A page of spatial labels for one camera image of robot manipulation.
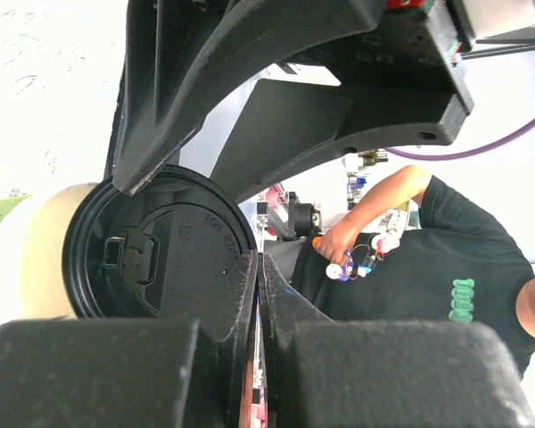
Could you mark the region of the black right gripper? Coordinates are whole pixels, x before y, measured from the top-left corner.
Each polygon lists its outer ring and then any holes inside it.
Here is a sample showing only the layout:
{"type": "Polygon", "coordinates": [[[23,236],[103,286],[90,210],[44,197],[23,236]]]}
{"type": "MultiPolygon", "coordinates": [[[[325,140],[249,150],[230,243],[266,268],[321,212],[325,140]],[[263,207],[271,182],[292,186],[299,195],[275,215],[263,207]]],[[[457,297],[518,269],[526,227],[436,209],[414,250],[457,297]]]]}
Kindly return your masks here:
{"type": "MultiPolygon", "coordinates": [[[[244,82],[256,84],[210,175],[233,200],[348,153],[454,142],[473,109],[461,3],[381,2],[375,29],[312,46],[244,82]]],[[[119,118],[118,96],[111,181],[119,118]]]]}

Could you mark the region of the black plastic coffee lid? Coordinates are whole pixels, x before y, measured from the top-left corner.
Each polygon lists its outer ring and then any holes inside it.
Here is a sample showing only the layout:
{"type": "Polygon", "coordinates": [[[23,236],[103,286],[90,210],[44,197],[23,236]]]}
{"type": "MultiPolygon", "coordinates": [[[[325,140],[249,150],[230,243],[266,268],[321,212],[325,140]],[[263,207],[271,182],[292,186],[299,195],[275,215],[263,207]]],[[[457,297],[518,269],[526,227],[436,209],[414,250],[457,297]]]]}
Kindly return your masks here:
{"type": "Polygon", "coordinates": [[[133,196],[110,179],[94,186],[70,220],[62,277],[77,317],[173,317],[256,247],[219,185],[167,166],[133,196]]]}

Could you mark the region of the green white paper cup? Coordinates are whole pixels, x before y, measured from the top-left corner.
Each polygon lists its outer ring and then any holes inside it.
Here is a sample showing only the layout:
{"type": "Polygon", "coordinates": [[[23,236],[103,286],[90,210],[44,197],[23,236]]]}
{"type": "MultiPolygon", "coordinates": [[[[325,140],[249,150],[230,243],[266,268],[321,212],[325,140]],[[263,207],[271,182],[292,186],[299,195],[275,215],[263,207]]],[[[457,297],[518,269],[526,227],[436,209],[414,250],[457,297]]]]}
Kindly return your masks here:
{"type": "Polygon", "coordinates": [[[78,206],[94,183],[0,200],[0,325],[72,319],[62,249],[78,206]]]}

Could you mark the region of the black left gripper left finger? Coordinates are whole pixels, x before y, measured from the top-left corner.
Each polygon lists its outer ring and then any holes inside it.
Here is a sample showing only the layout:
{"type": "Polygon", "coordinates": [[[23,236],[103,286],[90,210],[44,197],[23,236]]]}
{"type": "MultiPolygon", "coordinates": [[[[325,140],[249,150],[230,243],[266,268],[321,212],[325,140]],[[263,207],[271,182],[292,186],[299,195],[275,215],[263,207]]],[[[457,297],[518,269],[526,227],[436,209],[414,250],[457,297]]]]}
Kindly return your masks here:
{"type": "Polygon", "coordinates": [[[259,255],[173,318],[0,326],[0,427],[247,427],[259,255]]]}

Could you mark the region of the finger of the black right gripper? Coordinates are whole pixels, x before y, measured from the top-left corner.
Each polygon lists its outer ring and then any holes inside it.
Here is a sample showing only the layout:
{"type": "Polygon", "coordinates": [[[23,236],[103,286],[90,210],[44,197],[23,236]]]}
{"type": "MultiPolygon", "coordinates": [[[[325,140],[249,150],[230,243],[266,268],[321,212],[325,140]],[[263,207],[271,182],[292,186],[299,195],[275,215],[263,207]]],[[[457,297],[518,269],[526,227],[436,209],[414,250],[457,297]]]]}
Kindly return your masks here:
{"type": "Polygon", "coordinates": [[[233,90],[312,46],[377,27],[381,1],[131,1],[114,187],[134,194],[233,90]]]}

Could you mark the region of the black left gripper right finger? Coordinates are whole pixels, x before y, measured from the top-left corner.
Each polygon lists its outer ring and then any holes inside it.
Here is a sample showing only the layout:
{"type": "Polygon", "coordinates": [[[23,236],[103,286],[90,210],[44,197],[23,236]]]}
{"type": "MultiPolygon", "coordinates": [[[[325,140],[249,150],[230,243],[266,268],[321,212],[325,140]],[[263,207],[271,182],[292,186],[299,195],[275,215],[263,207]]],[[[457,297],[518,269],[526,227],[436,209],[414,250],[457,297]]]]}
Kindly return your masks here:
{"type": "Polygon", "coordinates": [[[487,326],[334,322],[258,267],[272,427],[534,427],[505,344],[487,326]]]}

